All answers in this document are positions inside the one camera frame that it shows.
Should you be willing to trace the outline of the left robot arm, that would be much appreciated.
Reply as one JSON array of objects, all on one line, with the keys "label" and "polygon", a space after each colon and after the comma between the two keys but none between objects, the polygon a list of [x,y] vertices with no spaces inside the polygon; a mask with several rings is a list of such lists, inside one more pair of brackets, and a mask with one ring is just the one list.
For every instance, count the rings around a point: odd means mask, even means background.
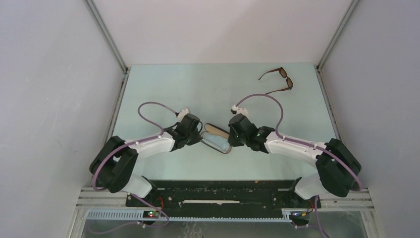
[{"label": "left robot arm", "polygon": [[201,125],[197,116],[187,113],[173,127],[163,129],[162,134],[132,141],[111,137],[90,164],[93,189],[110,193],[124,191],[136,195],[144,206],[152,206],[157,199],[154,185],[146,177],[133,173],[137,162],[200,142],[198,126]]}]

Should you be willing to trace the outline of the light blue cleaning cloth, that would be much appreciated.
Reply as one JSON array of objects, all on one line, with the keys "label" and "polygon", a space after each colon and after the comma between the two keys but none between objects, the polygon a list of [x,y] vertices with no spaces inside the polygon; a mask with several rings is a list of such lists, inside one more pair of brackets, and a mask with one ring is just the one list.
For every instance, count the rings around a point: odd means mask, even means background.
[{"label": "light blue cleaning cloth", "polygon": [[230,151],[228,140],[219,135],[213,135],[206,132],[202,135],[202,142],[221,153],[226,154]]}]

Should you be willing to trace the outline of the black glasses case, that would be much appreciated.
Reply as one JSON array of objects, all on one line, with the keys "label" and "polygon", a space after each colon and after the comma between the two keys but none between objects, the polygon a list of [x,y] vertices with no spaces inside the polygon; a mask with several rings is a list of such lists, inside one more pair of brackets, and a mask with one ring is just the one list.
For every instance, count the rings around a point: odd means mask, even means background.
[{"label": "black glasses case", "polygon": [[229,132],[219,126],[206,123],[200,136],[203,144],[222,154],[228,154],[232,149],[228,142]]}]

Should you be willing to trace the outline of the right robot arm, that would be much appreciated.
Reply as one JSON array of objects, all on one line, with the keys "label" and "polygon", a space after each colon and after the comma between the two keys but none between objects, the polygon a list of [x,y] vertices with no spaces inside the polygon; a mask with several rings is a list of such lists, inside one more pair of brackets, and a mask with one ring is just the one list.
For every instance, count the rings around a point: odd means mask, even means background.
[{"label": "right robot arm", "polygon": [[279,133],[275,128],[256,127],[243,114],[236,114],[228,123],[228,142],[233,147],[247,146],[253,151],[279,154],[301,161],[316,169],[316,173],[295,180],[288,193],[294,207],[324,193],[346,197],[350,191],[360,191],[358,179],[362,166],[339,140],[311,142]]}]

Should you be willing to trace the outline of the brown sunglasses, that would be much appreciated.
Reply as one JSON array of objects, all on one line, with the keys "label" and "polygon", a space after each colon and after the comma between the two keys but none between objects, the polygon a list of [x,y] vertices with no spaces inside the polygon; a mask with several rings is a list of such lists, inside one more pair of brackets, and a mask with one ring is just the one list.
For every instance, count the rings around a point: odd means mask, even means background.
[{"label": "brown sunglasses", "polygon": [[279,67],[279,68],[275,68],[269,71],[266,71],[265,73],[263,73],[259,78],[258,81],[261,81],[267,74],[273,74],[276,73],[278,74],[278,81],[282,81],[284,82],[284,87],[283,88],[279,88],[276,90],[272,90],[269,92],[266,92],[266,95],[272,94],[272,93],[276,93],[276,92],[284,92],[284,91],[289,91],[292,90],[294,87],[294,83],[292,81],[292,79],[289,77],[288,73],[286,72],[286,70],[283,67]]}]

